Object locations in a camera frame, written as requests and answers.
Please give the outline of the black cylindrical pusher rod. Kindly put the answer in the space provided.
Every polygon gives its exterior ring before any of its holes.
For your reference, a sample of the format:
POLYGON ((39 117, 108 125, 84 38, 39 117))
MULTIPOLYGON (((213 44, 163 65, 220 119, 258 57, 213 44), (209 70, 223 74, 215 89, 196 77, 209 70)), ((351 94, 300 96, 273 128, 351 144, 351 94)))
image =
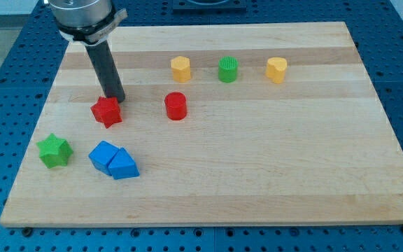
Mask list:
POLYGON ((107 41, 85 47, 105 97, 115 97, 118 103, 125 100, 118 70, 107 41))

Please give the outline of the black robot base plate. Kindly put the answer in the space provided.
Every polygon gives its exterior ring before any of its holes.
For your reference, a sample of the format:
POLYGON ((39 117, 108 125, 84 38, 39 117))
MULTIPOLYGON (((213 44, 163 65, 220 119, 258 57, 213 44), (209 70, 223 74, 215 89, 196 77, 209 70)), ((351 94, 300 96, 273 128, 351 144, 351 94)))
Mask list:
POLYGON ((244 11, 247 0, 171 0, 172 11, 244 11))

